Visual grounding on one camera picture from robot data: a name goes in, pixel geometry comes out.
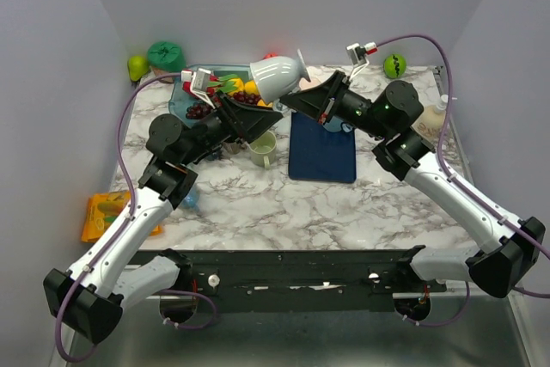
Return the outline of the pink mug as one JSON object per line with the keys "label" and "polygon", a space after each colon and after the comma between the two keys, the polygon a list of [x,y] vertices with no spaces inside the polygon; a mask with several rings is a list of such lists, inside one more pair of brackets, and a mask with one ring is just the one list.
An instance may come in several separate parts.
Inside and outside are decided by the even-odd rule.
{"label": "pink mug", "polygon": [[315,77],[312,77],[309,81],[305,78],[302,78],[298,84],[300,91],[305,91],[309,89],[314,89],[321,85],[321,81]]}

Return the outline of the brown striped mug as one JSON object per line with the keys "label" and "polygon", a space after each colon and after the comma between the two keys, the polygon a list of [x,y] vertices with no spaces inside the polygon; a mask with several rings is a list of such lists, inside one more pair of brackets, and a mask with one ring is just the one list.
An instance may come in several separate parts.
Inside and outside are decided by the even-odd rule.
{"label": "brown striped mug", "polygon": [[233,156],[246,150],[248,145],[240,139],[237,139],[234,142],[224,142],[223,148],[228,154]]}

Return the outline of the light green mug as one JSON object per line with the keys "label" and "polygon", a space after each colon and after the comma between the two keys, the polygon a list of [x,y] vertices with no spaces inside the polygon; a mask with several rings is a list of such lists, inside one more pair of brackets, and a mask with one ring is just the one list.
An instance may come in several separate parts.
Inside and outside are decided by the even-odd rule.
{"label": "light green mug", "polygon": [[277,138],[267,131],[248,145],[251,162],[258,167],[269,170],[276,160]]}

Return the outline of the pale grey-blue mug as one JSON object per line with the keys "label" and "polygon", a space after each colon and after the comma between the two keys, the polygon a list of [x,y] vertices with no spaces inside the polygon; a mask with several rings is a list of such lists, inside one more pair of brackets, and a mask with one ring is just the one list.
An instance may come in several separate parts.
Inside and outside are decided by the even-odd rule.
{"label": "pale grey-blue mug", "polygon": [[253,62],[250,73],[265,103],[273,103],[295,91],[302,79],[310,81],[310,75],[300,49],[296,57],[276,56]]}

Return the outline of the large blue butterfly mug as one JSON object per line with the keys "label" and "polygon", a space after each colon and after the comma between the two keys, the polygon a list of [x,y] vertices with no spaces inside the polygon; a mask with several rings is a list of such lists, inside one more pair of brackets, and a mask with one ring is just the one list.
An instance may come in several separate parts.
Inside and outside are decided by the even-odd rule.
{"label": "large blue butterfly mug", "polygon": [[199,193],[189,193],[179,205],[179,208],[184,211],[199,211]]}

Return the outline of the dark blue small mug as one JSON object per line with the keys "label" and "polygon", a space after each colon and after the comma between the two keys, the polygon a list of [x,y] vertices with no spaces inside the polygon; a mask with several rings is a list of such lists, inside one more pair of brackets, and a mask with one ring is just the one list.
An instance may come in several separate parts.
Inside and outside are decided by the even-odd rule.
{"label": "dark blue small mug", "polygon": [[216,147],[207,157],[207,161],[216,161],[216,160],[222,160],[223,159],[223,147],[218,146]]}

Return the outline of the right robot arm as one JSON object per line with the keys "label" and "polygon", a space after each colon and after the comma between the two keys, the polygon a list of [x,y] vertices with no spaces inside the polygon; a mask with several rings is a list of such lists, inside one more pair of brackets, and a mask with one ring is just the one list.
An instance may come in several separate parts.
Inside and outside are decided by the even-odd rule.
{"label": "right robot arm", "polygon": [[425,281],[466,281],[492,297],[506,297],[537,261],[536,243],[545,226],[535,217],[522,220],[496,206],[438,159],[433,145],[412,128],[424,108],[410,83],[392,81],[374,101],[349,85],[337,70],[324,83],[280,100],[319,123],[337,117],[379,139],[373,149],[379,165],[438,204],[476,243],[475,248],[422,248],[396,268],[397,285],[415,291]]}

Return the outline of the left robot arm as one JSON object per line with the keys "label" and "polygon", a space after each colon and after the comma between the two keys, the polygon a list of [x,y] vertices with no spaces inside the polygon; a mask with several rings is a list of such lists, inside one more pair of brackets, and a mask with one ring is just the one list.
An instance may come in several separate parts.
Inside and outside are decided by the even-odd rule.
{"label": "left robot arm", "polygon": [[197,174],[189,166],[225,141],[253,142],[282,119],[269,107],[241,104],[218,93],[213,110],[192,127],[165,113],[150,124],[152,157],[131,199],[100,240],[69,269],[52,269],[43,281],[48,308],[58,326],[66,325],[94,345],[118,325],[132,299],[167,289],[184,292],[191,274],[175,252],[164,252],[138,269],[131,282],[119,277],[151,231],[177,209]]}

